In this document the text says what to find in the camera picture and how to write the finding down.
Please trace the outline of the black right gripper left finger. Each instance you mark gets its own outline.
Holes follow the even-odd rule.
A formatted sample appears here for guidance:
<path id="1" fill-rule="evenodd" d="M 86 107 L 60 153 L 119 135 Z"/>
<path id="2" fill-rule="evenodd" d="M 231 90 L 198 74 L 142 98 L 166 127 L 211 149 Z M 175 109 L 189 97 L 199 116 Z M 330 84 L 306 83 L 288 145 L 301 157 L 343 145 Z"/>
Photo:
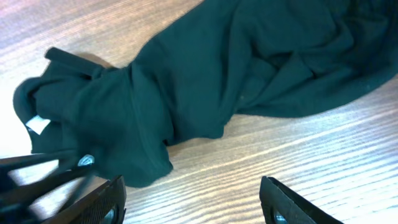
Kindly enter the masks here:
<path id="1" fill-rule="evenodd" d="M 124 177 L 118 175 L 43 224 L 123 224 L 125 204 Z"/>

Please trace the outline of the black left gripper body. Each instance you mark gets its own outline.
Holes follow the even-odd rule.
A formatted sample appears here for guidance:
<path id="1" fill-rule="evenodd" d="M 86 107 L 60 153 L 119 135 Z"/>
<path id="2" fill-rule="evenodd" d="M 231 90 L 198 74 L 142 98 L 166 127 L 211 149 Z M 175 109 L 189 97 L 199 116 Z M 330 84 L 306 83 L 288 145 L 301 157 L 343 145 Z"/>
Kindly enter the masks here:
<path id="1" fill-rule="evenodd" d="M 58 213 L 76 202 L 77 198 L 83 193 L 83 190 L 91 182 L 92 177 L 92 174 L 80 177 L 82 178 L 82 181 L 71 193 L 67 201 L 61 206 Z M 21 185 L 17 185 L 8 174 L 1 174 L 1 194 L 16 189 L 20 186 Z M 3 205 L 1 203 L 1 223 L 43 223 L 45 220 L 46 219 L 39 218 L 39 216 L 30 209 L 30 205 Z"/>

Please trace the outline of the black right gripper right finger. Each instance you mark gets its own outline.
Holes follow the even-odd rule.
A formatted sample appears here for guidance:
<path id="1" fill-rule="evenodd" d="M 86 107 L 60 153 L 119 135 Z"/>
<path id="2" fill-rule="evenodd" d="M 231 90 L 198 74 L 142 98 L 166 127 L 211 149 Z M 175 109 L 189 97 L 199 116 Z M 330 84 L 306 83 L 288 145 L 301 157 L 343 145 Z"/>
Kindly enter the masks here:
<path id="1" fill-rule="evenodd" d="M 266 224 L 343 224 L 273 177 L 259 190 Z"/>

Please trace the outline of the black polo shirt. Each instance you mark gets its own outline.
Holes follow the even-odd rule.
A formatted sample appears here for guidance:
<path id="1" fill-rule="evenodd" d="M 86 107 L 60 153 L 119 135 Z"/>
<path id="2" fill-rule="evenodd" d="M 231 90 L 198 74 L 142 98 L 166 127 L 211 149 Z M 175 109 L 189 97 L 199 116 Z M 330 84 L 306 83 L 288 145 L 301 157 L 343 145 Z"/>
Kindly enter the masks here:
<path id="1" fill-rule="evenodd" d="M 60 49 L 14 94 L 34 153 L 74 149 L 98 175 L 146 187 L 167 147 L 216 139 L 234 114 L 299 118 L 354 101 L 397 73 L 394 0 L 204 1 L 123 68 Z"/>

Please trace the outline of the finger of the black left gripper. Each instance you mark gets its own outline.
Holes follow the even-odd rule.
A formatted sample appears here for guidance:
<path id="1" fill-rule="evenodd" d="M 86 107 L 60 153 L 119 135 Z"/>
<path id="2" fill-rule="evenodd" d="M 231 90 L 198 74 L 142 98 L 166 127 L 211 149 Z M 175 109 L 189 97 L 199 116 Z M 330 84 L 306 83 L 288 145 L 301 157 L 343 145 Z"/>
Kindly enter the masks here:
<path id="1" fill-rule="evenodd" d="M 48 176 L 33 184 L 22 185 L 1 194 L 1 203 L 3 205 L 30 205 L 36 199 L 49 193 L 53 189 L 74 179 L 88 175 L 91 170 L 92 168 L 90 166 L 80 166 L 72 171 Z"/>
<path id="2" fill-rule="evenodd" d="M 60 160 L 60 159 L 76 159 L 75 151 L 60 151 L 54 153 L 31 154 L 27 156 L 8 157 L 1 159 L 1 172 L 9 172 L 37 164 Z"/>

